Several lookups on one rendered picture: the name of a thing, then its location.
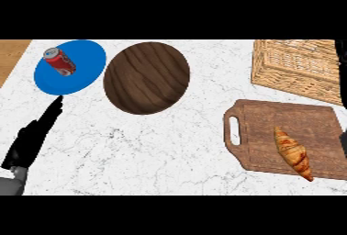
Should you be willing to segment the blue plate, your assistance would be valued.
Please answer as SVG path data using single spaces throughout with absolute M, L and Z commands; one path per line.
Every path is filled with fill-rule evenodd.
M 68 95 L 85 89 L 99 77 L 107 65 L 104 47 L 90 40 L 73 40 L 57 47 L 62 49 L 76 65 L 76 72 L 62 76 L 43 59 L 39 61 L 34 82 L 49 95 Z

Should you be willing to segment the brown wooden cutting board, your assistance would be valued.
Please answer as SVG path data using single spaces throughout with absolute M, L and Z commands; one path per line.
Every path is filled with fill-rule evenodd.
M 347 180 L 343 129 L 331 106 L 240 99 L 223 115 L 223 142 L 246 170 L 297 175 L 274 139 L 279 127 L 306 146 L 313 177 Z

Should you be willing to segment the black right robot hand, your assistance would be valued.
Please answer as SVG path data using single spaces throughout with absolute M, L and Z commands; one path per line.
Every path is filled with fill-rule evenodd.
M 347 109 L 347 39 L 336 40 L 336 49 L 339 55 L 340 98 L 343 106 Z

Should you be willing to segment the dark wooden oval plate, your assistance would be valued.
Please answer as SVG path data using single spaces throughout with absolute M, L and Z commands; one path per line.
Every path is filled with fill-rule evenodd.
M 191 82 L 182 52 L 161 42 L 127 47 L 108 64 L 104 87 L 108 100 L 124 112 L 150 115 L 175 105 Z

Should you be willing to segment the red soda can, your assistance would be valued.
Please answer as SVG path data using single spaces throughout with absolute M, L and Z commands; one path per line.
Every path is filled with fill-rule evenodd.
M 76 65 L 68 55 L 59 48 L 51 48 L 43 53 L 43 59 L 62 76 L 70 76 L 76 72 Z

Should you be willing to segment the wicker basket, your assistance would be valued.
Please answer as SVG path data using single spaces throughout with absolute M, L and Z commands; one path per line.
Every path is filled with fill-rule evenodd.
M 257 39 L 251 83 L 341 106 L 333 39 Z

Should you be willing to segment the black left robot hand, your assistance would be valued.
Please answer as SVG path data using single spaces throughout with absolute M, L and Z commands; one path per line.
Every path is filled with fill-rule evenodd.
M 30 124 L 21 128 L 2 163 L 3 169 L 9 170 L 12 167 L 28 168 L 31 166 L 42 150 L 46 135 L 57 123 L 61 113 L 62 95 L 46 108 L 40 119 L 34 119 Z

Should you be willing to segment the golden brown croissant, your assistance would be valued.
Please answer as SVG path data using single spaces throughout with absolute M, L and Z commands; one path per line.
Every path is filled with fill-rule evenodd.
M 274 128 L 274 139 L 278 153 L 282 156 L 293 170 L 300 174 L 309 182 L 313 181 L 312 169 L 309 165 L 309 157 L 306 146 L 290 136 L 279 128 Z

